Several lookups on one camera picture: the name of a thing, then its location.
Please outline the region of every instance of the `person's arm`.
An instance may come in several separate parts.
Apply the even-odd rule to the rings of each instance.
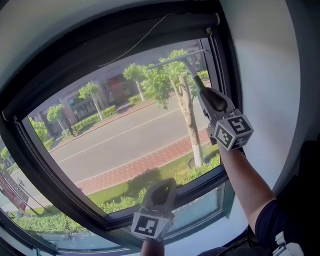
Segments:
[[[140,255],[141,256],[165,256],[165,242],[144,240]]]
[[[259,213],[276,197],[239,150],[227,151],[224,147],[219,146],[219,151],[234,192],[240,201],[251,229],[255,232]]]

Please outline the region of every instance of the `sign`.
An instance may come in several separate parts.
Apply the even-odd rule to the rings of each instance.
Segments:
[[[134,231],[142,235],[154,237],[158,222],[157,218],[141,215]]]
[[[29,197],[10,176],[6,167],[0,172],[0,187],[2,194],[7,197],[17,209],[23,212],[26,210]]]

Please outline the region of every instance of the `asphalt road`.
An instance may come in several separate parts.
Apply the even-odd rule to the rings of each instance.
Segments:
[[[206,128],[209,121],[196,99],[193,106],[198,129]],[[188,136],[176,99],[167,107],[147,106],[65,144],[51,156],[74,183],[143,157]],[[23,180],[32,196],[40,194],[22,172],[13,178]]]

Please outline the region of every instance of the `sidewalk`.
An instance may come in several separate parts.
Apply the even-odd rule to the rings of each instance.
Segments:
[[[210,142],[205,129],[199,132],[199,137],[202,145]],[[124,183],[143,174],[144,172],[147,172],[148,170],[164,166],[190,152],[192,152],[192,146],[189,136],[187,136],[139,159],[79,181],[75,185],[78,188],[81,188],[84,194],[89,195],[117,184]],[[51,203],[42,194],[37,195],[34,198],[43,206],[51,205]],[[40,207],[32,198],[29,198],[28,204],[32,208]]]

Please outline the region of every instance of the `person's hand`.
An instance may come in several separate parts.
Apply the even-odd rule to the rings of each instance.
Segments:
[[[157,242],[154,240],[144,240],[141,256],[165,256],[165,243],[164,241]]]

